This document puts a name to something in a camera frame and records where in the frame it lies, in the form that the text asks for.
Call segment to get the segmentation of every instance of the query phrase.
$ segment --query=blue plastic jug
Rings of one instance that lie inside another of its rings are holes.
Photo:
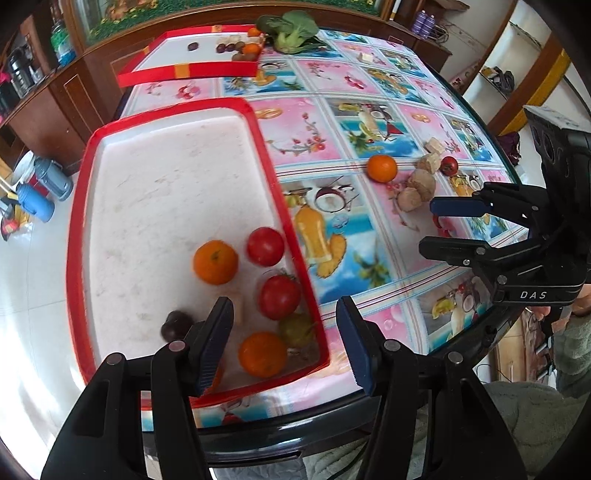
[[[17,185],[18,203],[21,204],[22,209],[36,216],[42,222],[48,222],[53,216],[56,209],[55,204],[46,199],[41,193],[36,191],[29,184],[24,185],[19,183]]]
[[[66,200],[74,189],[72,179],[62,172],[61,165],[49,158],[35,159],[35,176],[60,202]]]

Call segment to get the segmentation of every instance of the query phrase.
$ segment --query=metal bolt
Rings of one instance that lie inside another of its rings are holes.
[[[107,363],[109,365],[117,365],[123,360],[123,355],[120,353],[112,353],[107,357]]]
[[[449,352],[447,358],[449,358],[451,363],[456,365],[459,365],[464,361],[464,357],[462,357],[462,354],[459,352]]]
[[[168,350],[171,352],[180,352],[185,348],[185,343],[182,340],[175,340],[168,344]]]
[[[390,352],[398,352],[400,350],[400,343],[396,340],[386,340],[384,342],[384,348]]]

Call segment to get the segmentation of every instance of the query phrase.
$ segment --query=grey fleece blanket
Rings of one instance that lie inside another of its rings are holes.
[[[505,420],[530,477],[536,476],[554,456],[591,391],[590,317],[572,317],[566,329],[555,335],[554,361],[558,391],[533,383],[493,382],[486,385]],[[427,437],[427,412],[417,415],[415,443],[408,479],[421,475]],[[224,480],[327,480],[354,460],[364,440],[302,460],[246,469],[215,470]],[[339,480],[355,480],[358,462]]]

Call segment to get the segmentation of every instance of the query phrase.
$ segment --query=leafy green vegetable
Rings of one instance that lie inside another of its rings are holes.
[[[295,54],[325,45],[315,37],[318,25],[303,10],[286,12],[283,17],[262,15],[256,27],[272,38],[273,47],[281,53]]]

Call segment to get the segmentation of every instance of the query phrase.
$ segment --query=green grass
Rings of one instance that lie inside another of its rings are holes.
[[[208,5],[227,4],[238,0],[158,0],[158,6],[151,9],[138,9],[128,12],[126,17],[120,21],[103,20],[90,31],[89,42],[91,44],[100,42],[111,35],[123,32],[140,23],[153,20],[158,17],[170,15],[191,8],[207,7]],[[349,8],[358,12],[377,15],[373,5],[367,0],[305,0],[311,4],[331,5],[333,7]]]

